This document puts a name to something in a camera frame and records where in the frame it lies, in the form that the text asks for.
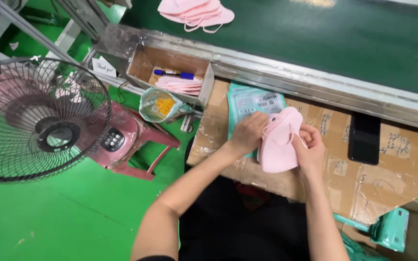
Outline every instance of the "fan control buttons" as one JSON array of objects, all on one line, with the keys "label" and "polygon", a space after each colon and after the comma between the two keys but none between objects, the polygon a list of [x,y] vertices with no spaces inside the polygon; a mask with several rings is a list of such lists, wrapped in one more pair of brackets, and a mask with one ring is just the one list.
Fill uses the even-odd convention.
[{"label": "fan control buttons", "polygon": [[110,128],[101,141],[101,147],[107,151],[117,151],[124,144],[124,135],[116,128]]}]

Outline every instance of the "teal packaging bag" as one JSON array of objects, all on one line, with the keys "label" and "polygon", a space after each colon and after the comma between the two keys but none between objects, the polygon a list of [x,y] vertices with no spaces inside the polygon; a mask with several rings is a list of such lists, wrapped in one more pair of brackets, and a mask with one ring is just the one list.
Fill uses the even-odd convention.
[{"label": "teal packaging bag", "polygon": [[[175,101],[167,115],[162,115],[156,107],[156,100],[159,98],[173,99]],[[159,123],[191,112],[193,112],[193,108],[164,90],[149,88],[140,98],[139,113],[144,120],[149,122]]]},{"label": "teal packaging bag", "polygon": [[[267,114],[280,113],[287,107],[285,98],[280,93],[268,92],[236,82],[230,84],[227,99],[229,101],[228,139],[232,137],[236,124],[255,111]],[[257,150],[245,157],[254,157],[256,154]]]}]

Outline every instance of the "barcode label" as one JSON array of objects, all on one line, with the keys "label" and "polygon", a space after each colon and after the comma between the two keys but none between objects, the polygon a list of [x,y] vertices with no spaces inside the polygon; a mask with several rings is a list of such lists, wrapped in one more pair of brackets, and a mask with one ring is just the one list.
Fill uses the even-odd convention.
[{"label": "barcode label", "polygon": [[274,104],[275,104],[275,101],[268,101],[268,102],[258,103],[257,106],[265,107],[265,106],[274,105]]}]

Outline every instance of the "green conveyor belt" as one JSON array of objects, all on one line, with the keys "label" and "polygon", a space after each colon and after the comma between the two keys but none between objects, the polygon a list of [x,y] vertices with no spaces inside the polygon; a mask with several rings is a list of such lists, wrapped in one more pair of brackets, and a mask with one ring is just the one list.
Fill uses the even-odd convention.
[{"label": "green conveyor belt", "polygon": [[222,0],[235,20],[215,34],[185,32],[159,15],[160,0],[134,1],[121,24],[418,93],[418,7],[335,0],[325,8],[299,1]]}]

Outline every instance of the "hand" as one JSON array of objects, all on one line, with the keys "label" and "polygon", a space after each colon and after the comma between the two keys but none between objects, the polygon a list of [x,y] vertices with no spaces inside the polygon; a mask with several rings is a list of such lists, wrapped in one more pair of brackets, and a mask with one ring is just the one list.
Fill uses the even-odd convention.
[{"label": "hand", "polygon": [[307,181],[322,182],[322,169],[325,158],[325,145],[319,130],[307,124],[301,124],[299,136],[293,134],[293,147],[298,156],[301,172]]},{"label": "hand", "polygon": [[225,143],[237,158],[244,156],[261,145],[262,131],[269,122],[266,113],[256,111],[238,122],[233,131],[232,138]]}]

